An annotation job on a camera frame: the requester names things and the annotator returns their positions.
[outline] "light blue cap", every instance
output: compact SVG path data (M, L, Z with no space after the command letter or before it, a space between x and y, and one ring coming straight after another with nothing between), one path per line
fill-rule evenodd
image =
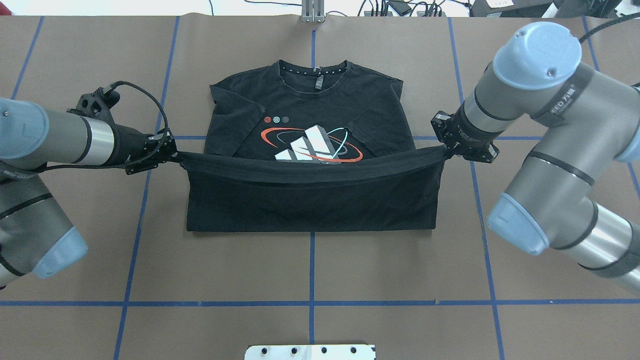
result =
M534 22L498 50L493 71L514 88L542 90L564 83L581 58L580 42L569 29L553 22Z
M500 194L486 222L496 234L531 255L549 247L549 239L538 223L509 194Z
M46 279L82 259L88 249L74 226L40 259L33 273L41 279Z
M49 133L43 108L28 102L0 98L0 159L17 159L34 152Z
M634 138L631 139L627 148L620 155L616 156L615 159L621 163L630 163L631 161L640 160L640 127L636 130L636 134L634 135Z

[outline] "metal plate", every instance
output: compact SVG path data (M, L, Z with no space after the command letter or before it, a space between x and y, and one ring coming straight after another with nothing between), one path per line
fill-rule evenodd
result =
M244 360L376 360L374 345L255 345Z

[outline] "black band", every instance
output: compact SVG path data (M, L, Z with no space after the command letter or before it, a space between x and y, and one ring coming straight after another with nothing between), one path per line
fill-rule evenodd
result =
M586 266L583 268L591 270L597 276L606 278L620 277L637 268L640 265L640 227L632 222L629 222L629 225L631 225L631 243L627 251L616 262L597 269Z
M540 160L544 160L550 164L553 164L561 169L563 169L566 172L569 172L575 176L577 176L579 179L583 180L585 183L589 184L590 186L593 186L596 181L589 176L587 173L585 173L584 171L580 170L577 167L574 167L571 164L567 164L564 161L560 160L560 159L556 159L551 155L545 154L543 152L539 152L539 151L531 151L529 153L529 155L532 158L538 158Z
M80 119L82 119L82 121L84 122L84 126L86 126L86 145L84 146L84 151L82 152L82 155L80 155L78 160L75 160L74 162L72 162L72 164L79 163L89 153L89 149L91 149L91 140L93 138L93 135L91 132L91 125L89 125L89 122L82 116L80 116Z
M2 264L2 266L4 266L4 268L7 269L7 271L9 271L13 275L16 275L16 276L25 276L26 275L26 274L18 271L13 266L11 266L11 264L7 263L6 259L4 258L4 256L2 256L2 254L0 254L0 264Z
M7 216L15 213L16 211L20 211L28 206L31 206L33 204L35 204L36 202L40 202L46 199L49 199L53 197L53 195L51 195L51 193L46 193L46 194L42 194L40 196L36 196L33 199L27 200L25 202L22 202L21 204L18 204L10 209L4 210L3 212L0 213L0 220L6 218Z
M589 234L591 234L591 232L593 231L593 228L596 227L596 223L598 222L598 204L596 204L595 202L591 201L591 203L593 204L593 216L591 217L591 222L589 223L589 226L587 227L587 229L584 231L584 233L582 233L582 235L580 235L574 242L572 242L569 245L565 245L562 247L552 247L553 249L556 250L566 250L566 249L570 249L576 245L578 245L579 243L581 243L584 239L587 238L587 236L589 236Z
M502 133L488 133L486 131L478 129L471 121L469 121L467 114L465 113L464 104L460 106L453 116L455 128L453 129L456 140L469 147L484 147L490 143Z
M483 114L485 114L486 116L488 116L488 117L490 117L490 118L492 118L492 119L499 120L499 121L512 121L512 120L517 119L517 118L513 118L513 119L505 119L505 118L503 118L503 117L497 117L497 116L495 116L495 115L491 115L491 114L489 113L489 111L486 111L486 110L482 107L482 105L480 105L480 102L478 102L478 97L476 96L476 89L475 89L475 88L474 88L474 100L476 101L476 105L478 106L478 108L480 109L480 111L481 111L481 112L483 112Z
M0 161L0 175L14 180L25 180L38 175L38 172L23 170Z
M562 114L569 110L580 97L589 82L591 82L593 73L594 70L592 68L582 64L578 65L573 75L564 82L560 91L542 107L542 110L531 115L531 118L547 127L552 127L562 121Z

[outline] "black t-shirt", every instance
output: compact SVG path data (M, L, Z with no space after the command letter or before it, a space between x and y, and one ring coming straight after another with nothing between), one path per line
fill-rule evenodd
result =
M205 153L352 163L415 150L403 82L349 61L315 69L280 60L211 85Z
M282 60L211 85L205 153L181 153L187 230L433 229L450 154L415 149L402 85L348 61Z

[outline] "electrical cable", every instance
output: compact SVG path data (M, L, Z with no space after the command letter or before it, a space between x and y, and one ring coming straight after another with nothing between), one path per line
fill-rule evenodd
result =
M387 12L389 11L389 3L403 3L403 4L409 4L409 5L418 4L418 3L412 3L411 1L403 1L403 0L385 0L385 1L387 3L387 8L386 8Z
M360 5L360 9L358 10L358 15L360 16L360 13L362 12L362 8L364 7L364 4L367 2L367 0L362 0L362 4Z
M367 2L367 0L363 0L362 1L362 5L360 5L360 9L358 10L358 15L360 16L360 14L362 13L362 8L364 7L364 4ZM369 0L369 4L371 4L371 13L373 14L373 3L371 2L371 0Z
M277 4L277 5L291 5L291 6L302 6L302 4L293 4L293 3L276 3L274 1L253 1L253 0L244 0L246 3L251 4Z
M596 26L595 28L591 29L588 33L584 34L581 38L578 39L578 41L580 42L580 44L582 44L585 40L587 40L589 37L591 37L591 35L597 33L600 30L606 29L609 26L613 26L616 24L619 24L621 22L625 22L627 20L631 20L631 19L635 19L636 17L640 17L640 12L637 13L631 13L629 15L624 15L621 16L617 19L611 20L611 21L607 21L604 24L600 25L600 26Z
M344 13L339 12L339 11L337 11L337 10L332 10L332 11L330 11L330 12L326 13L326 14L327 14L327 15L329 15L330 13L339 13L339 14L340 14L340 15L342 15L342 16L347 16L347 15L345 15Z
M125 167L129 167L131 165L139 164L142 161L145 161L145 160L151 158L153 155L157 154L160 151L160 148L166 143L166 140L169 138L169 121L166 118L166 113L164 112L164 109L163 109L162 105L148 91L146 91L142 87L140 87L138 85L135 85L133 83L130 83L128 81L116 81L115 83L111 84L109 87L111 87L111 89L114 90L115 88L117 88L120 85L130 86L130 87L140 91L141 93L145 94L151 100L153 100L153 102L156 104L156 106L160 110L160 114L162 115L162 118L164 120L164 131L163 131L162 137L158 140L158 144L156 145L156 147L150 153L148 153L147 155L145 155L144 157L142 157L142 158L140 158L138 160L126 161L126 162L124 162L122 164L119 164L119 165L55 165L55 166L51 166L51 167L45 167L45 168L38 169L38 170L36 170L37 172L45 172L45 171L49 171L49 170L56 170L56 169L59 169L59 168L90 168L90 169L125 168Z
M422 5L422 4L424 5L424 13L425 13L425 15L426 15L427 10L429 10L429 4L427 4L427 2L426 2L426 1L421 1L421 2L417 3L417 4L413 7L413 9L411 9L411 12L409 13L409 17L411 17L411 15L413 15L413 12L415 11L415 8L417 8L419 5Z

